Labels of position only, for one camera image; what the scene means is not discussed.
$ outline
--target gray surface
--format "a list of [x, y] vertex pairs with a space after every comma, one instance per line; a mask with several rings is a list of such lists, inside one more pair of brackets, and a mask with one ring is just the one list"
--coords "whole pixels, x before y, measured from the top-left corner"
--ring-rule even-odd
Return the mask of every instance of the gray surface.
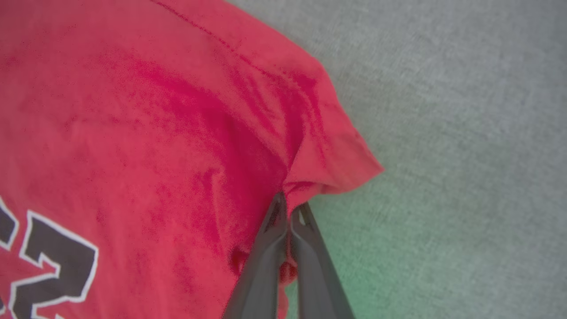
[[567, 1], [233, 2], [387, 170], [312, 202], [358, 318], [567, 318]]

